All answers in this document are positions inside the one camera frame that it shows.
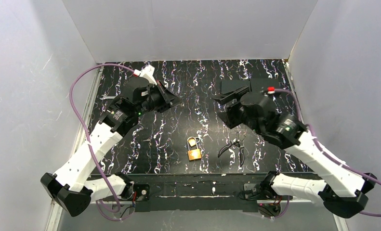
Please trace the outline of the large brass padlock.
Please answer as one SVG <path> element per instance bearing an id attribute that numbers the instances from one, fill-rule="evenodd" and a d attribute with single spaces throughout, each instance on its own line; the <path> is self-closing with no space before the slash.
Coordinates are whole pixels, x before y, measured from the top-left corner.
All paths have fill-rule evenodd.
<path id="1" fill-rule="evenodd" d="M 197 161 L 197 160 L 200 160 L 202 158 L 201 151 L 198 147 L 199 138 L 196 138 L 196 140 L 197 140 L 197 144 L 194 147 L 189 147 L 187 144 L 187 141 L 186 141 L 187 155 L 188 155 L 189 161 Z"/>

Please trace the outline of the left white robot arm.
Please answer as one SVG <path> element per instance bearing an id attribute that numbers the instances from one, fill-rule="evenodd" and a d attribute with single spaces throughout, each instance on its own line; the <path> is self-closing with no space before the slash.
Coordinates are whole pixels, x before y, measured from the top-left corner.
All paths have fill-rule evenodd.
<path id="1" fill-rule="evenodd" d="M 138 124 L 141 115 L 163 113 L 181 102 L 158 80 L 151 83 L 144 77 L 130 79 L 71 158 L 54 173 L 41 177 L 44 189 L 72 217 L 80 215 L 94 201 L 113 195 L 129 198 L 133 181 L 124 174 L 103 175 L 97 180 L 90 180 L 89 176 L 105 154 Z"/>

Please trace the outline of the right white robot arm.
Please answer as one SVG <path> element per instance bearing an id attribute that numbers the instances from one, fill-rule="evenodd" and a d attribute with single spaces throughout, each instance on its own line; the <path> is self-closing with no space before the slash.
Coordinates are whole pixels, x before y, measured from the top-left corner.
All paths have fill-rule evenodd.
<path id="1" fill-rule="evenodd" d="M 266 142 L 303 161 L 318 176 L 318 180 L 294 178 L 270 171 L 259 186 L 245 193 L 267 197 L 292 196 L 321 203 L 329 212 L 341 218 L 351 218 L 362 212 L 368 202 L 367 193 L 374 188 L 371 174 L 362 176 L 344 168 L 333 155 L 325 155 L 308 126 L 290 114 L 276 111 L 271 95 L 276 89 L 251 91 L 241 87 L 213 99 L 224 106 L 218 117 L 228 128 L 246 125 Z"/>

